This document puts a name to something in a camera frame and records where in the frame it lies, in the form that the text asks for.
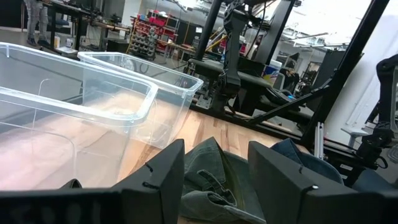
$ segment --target person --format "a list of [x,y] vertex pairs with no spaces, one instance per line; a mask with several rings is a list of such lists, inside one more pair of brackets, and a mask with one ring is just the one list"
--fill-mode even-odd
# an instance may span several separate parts
[[43,2],[49,3],[50,0],[24,0],[28,21],[27,21],[27,40],[26,42],[36,47],[35,41],[35,28],[37,22],[39,22],[39,41],[37,42],[41,46],[49,46],[50,44],[47,42],[47,24],[49,23],[49,18],[47,15],[47,7],[43,6]]

